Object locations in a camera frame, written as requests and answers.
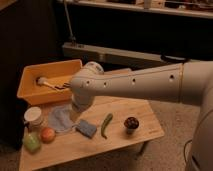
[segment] white cup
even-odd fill
[[[38,126],[43,122],[42,111],[40,107],[30,107],[24,113],[24,119],[31,126]]]

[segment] berries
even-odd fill
[[[136,129],[139,126],[139,121],[135,117],[129,117],[125,120],[124,125],[129,129]]]

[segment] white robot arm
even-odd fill
[[[117,96],[182,102],[201,106],[188,158],[187,171],[213,170],[213,62],[193,62],[105,75],[95,62],[87,63],[70,81],[72,106],[82,112],[94,96]]]

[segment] green vegetable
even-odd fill
[[[104,119],[104,122],[101,125],[101,136],[104,137],[105,139],[107,139],[107,136],[105,135],[105,130],[107,125],[110,123],[110,121],[112,120],[113,115],[111,113],[109,113],[106,118]]]

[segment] orange bin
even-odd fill
[[[17,97],[26,100],[30,105],[68,100],[72,94],[69,88],[53,90],[37,85],[36,79],[46,77],[50,84],[62,86],[64,83],[69,83],[72,75],[81,68],[82,61],[79,59],[26,66],[22,73]]]

